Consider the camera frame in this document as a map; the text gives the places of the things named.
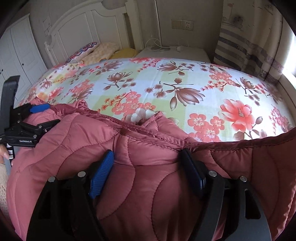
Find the person's left hand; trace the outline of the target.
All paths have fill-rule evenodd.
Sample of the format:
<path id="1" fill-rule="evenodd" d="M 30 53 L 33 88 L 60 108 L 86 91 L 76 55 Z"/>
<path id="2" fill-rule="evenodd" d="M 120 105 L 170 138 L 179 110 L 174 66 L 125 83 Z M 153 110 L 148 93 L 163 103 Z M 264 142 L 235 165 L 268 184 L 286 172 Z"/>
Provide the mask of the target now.
<path id="1" fill-rule="evenodd" d="M 0 163 L 4 165 L 6 161 L 12 161 L 14 158 L 14 151 L 12 146 L 8 144 L 0 144 Z"/>

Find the cream fleece sleeve forearm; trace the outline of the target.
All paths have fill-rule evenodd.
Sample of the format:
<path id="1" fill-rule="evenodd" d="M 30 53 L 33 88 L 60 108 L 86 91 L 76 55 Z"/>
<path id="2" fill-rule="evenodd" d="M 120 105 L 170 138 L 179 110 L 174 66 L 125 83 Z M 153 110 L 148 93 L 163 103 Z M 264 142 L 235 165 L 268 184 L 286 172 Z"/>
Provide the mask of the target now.
<path id="1" fill-rule="evenodd" d="M 4 164 L 0 164 L 0 202 L 1 202 L 1 211 L 8 221 L 11 224 L 11 219 L 8 211 L 8 205 L 6 201 L 6 188 L 8 182 L 8 173 Z"/>

